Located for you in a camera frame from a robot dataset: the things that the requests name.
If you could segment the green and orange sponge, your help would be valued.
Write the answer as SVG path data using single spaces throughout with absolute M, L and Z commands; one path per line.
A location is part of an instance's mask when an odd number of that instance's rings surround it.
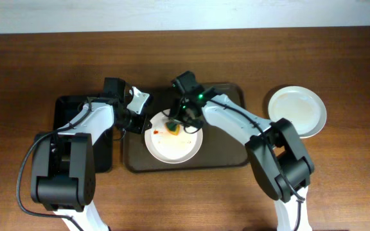
M 177 124 L 173 121 L 168 121 L 165 123 L 165 127 L 168 131 L 168 133 L 172 135 L 178 135 L 180 132 L 180 124 Z

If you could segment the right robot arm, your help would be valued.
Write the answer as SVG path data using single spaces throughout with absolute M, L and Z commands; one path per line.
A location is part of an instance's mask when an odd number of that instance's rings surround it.
M 180 98 L 170 120 L 196 129 L 207 123 L 244 145 L 259 187 L 274 200 L 277 229 L 311 230 L 306 196 L 315 167 L 293 124 L 248 112 L 216 88 L 199 84 L 191 71 L 174 78 L 172 86 Z

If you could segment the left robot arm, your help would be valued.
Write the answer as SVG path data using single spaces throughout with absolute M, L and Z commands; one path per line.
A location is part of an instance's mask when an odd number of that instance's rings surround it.
M 106 78 L 103 91 L 88 95 L 64 126 L 35 137 L 30 196 L 62 219 L 70 230 L 109 230 L 93 202 L 96 188 L 94 144 L 113 127 L 142 134 L 151 127 L 144 113 L 152 97 L 120 78 Z

